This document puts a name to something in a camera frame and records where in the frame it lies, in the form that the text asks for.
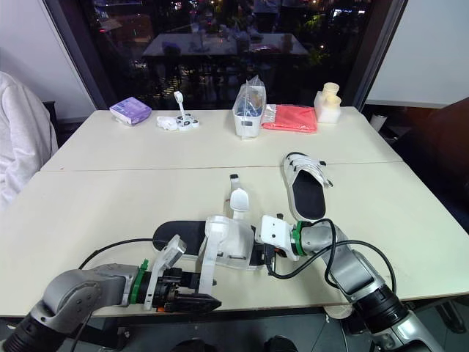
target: plastic bag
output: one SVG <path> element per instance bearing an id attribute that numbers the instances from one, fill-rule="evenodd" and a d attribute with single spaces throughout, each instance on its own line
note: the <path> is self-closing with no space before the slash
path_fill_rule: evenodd
<path id="1" fill-rule="evenodd" d="M 316 114 L 314 109 L 308 106 L 267 105 L 262 127 L 270 130 L 315 133 Z"/>
<path id="2" fill-rule="evenodd" d="M 242 139 L 259 135 L 265 104 L 265 86 L 259 76 L 241 86 L 233 105 L 233 115 L 236 134 Z"/>

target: green ring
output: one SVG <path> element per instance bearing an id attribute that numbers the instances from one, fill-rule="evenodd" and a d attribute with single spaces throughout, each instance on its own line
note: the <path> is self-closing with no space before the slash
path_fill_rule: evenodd
<path id="1" fill-rule="evenodd" d="M 298 255 L 305 257 L 306 253 L 301 246 L 301 224 L 301 221 L 296 224 L 296 228 L 292 231 L 292 238 L 295 240 L 295 248 Z"/>
<path id="2" fill-rule="evenodd" d="M 141 280 L 143 279 L 144 273 L 147 269 L 148 269 L 148 259 L 145 259 L 144 262 L 140 265 L 139 273 L 137 274 L 137 277 L 135 278 L 135 282 L 133 283 L 132 293 L 130 294 L 130 300 L 129 300 L 130 304 L 137 303 L 137 296 L 139 295 Z"/>

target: white slipper strap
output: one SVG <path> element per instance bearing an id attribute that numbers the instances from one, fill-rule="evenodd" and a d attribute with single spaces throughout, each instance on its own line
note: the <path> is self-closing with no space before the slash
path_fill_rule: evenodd
<path id="1" fill-rule="evenodd" d="M 291 185 L 300 170 L 305 170 L 309 172 L 322 187 L 332 186 L 330 182 L 321 169 L 321 164 L 318 160 L 311 159 L 305 155 L 301 154 L 292 154 L 285 160 L 286 165 L 286 174 L 288 177 L 288 183 Z"/>

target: white wall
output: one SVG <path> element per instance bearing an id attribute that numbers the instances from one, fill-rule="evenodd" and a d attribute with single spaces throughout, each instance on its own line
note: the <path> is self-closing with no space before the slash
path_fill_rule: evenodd
<path id="1" fill-rule="evenodd" d="M 409 0 L 367 103 L 442 107 L 469 96 L 469 1 Z"/>
<path id="2" fill-rule="evenodd" d="M 0 0 L 0 70 L 42 101 L 55 100 L 60 120 L 95 110 L 42 0 Z"/>

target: white jacket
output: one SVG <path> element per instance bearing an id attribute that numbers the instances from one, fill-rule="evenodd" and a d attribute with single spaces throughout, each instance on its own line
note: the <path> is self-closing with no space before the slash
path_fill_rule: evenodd
<path id="1" fill-rule="evenodd" d="M 56 134 L 41 100 L 0 72 L 0 211 L 56 151 Z"/>

